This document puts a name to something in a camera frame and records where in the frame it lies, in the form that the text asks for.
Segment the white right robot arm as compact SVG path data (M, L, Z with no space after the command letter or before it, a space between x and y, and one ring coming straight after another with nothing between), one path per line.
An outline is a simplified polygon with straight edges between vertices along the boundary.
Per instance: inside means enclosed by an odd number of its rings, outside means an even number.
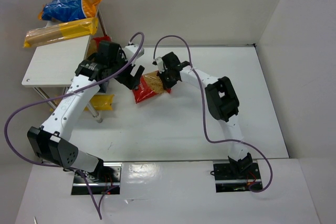
M165 89L172 88L181 81L202 91L202 106L219 122L225 140L231 142L228 154L229 173L242 177L252 165L253 159L242 143L244 137L238 123L239 99L231 80L228 77L213 77L193 68L188 61L181 62L173 52L157 57L153 64L158 67L158 76Z

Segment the red fusilli pasta bag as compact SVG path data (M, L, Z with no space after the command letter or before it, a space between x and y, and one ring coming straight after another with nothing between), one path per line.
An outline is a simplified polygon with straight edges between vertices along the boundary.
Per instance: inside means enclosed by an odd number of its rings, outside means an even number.
M156 95L171 93L171 89L164 89L158 71L143 74L140 83L132 90L136 103L143 102Z

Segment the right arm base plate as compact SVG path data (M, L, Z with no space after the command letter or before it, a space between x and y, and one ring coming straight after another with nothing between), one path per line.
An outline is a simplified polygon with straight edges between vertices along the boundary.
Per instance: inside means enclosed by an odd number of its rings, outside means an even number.
M238 175L232 172L229 162L213 163L213 170L210 174L214 176L217 193L263 189L259 166L256 162Z

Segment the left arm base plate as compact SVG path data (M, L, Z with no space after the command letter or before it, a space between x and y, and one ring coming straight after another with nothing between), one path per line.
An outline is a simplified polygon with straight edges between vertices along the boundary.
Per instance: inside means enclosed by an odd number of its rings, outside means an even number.
M82 172L85 179L78 172L75 172L71 195L89 195L89 185L93 195L118 195L120 193L120 180L122 172L122 163L105 162L105 167L108 167L109 174L103 175L102 178L95 178L87 172Z

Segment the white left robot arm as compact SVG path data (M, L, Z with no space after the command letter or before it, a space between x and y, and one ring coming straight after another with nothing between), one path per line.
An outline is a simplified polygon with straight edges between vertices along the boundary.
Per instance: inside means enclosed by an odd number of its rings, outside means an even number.
M124 48L117 43L101 41L97 52L83 60L75 76L52 115L40 127L31 127L27 137L35 155L65 169L81 170L96 180L113 174L103 160L81 151L71 144L70 138L80 115L98 92L106 91L108 77L132 90L140 83L144 67L139 66L131 75L136 58L144 49L135 44Z

